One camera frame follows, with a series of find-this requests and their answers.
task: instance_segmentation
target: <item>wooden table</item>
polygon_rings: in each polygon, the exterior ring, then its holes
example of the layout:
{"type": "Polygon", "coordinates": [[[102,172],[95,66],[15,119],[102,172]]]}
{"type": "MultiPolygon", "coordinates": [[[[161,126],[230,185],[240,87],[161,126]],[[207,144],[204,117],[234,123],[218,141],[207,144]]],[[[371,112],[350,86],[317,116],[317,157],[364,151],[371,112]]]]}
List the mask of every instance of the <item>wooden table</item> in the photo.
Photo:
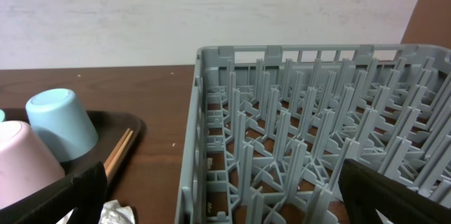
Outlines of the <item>wooden table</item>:
{"type": "Polygon", "coordinates": [[[112,199],[139,224],[173,223],[194,66],[0,70],[0,107],[24,108],[46,89],[74,90],[86,109],[125,111],[147,124],[112,199]]]}

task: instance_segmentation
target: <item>upside-down cup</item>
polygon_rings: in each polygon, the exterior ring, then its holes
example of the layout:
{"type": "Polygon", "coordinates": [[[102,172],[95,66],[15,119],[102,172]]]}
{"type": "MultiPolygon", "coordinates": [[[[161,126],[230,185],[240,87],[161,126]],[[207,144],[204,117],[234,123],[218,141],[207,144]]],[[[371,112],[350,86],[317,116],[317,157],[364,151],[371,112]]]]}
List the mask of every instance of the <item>upside-down cup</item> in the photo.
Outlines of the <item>upside-down cup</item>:
{"type": "Polygon", "coordinates": [[[99,140],[85,108],[70,89],[39,93],[25,108],[32,129],[59,162],[86,154],[99,140]]]}
{"type": "Polygon", "coordinates": [[[61,178],[64,169],[27,123],[0,123],[0,209],[61,178]]]}

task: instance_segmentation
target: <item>plastic dish rack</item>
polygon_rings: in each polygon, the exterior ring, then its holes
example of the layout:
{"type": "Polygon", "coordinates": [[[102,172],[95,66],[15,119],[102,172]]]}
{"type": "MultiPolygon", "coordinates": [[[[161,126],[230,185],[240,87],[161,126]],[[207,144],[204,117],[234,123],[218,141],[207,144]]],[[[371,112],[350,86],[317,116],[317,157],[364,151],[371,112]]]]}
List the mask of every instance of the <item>plastic dish rack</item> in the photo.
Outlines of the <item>plastic dish rack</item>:
{"type": "Polygon", "coordinates": [[[200,49],[175,223],[338,223],[345,158],[451,207],[450,57],[415,44],[200,49]]]}

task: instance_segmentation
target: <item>chopsticks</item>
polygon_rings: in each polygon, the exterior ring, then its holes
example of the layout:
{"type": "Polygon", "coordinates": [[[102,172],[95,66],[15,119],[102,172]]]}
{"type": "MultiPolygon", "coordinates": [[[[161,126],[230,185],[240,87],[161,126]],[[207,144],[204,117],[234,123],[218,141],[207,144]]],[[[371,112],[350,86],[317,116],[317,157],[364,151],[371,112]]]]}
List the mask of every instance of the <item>chopsticks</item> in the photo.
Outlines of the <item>chopsticks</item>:
{"type": "Polygon", "coordinates": [[[108,156],[107,160],[104,163],[106,177],[108,180],[111,179],[111,171],[113,170],[114,166],[117,164],[119,157],[121,157],[125,147],[127,146],[128,142],[130,141],[130,138],[133,135],[133,131],[128,128],[124,135],[122,135],[121,139],[117,143],[117,145],[114,147],[113,151],[111,152],[110,156],[108,156]]]}

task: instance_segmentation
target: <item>blue cup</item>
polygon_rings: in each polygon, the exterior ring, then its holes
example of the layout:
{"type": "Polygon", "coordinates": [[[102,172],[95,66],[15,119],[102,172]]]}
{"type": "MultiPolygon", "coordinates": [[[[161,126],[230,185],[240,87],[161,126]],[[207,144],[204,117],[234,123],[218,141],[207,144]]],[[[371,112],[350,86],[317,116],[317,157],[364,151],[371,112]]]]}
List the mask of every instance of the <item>blue cup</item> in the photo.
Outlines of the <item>blue cup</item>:
{"type": "Polygon", "coordinates": [[[99,139],[81,101],[70,89],[39,93],[25,108],[32,129],[59,162],[86,154],[99,139]]]}
{"type": "Polygon", "coordinates": [[[6,121],[6,115],[5,112],[0,110],[0,122],[6,121]]]}

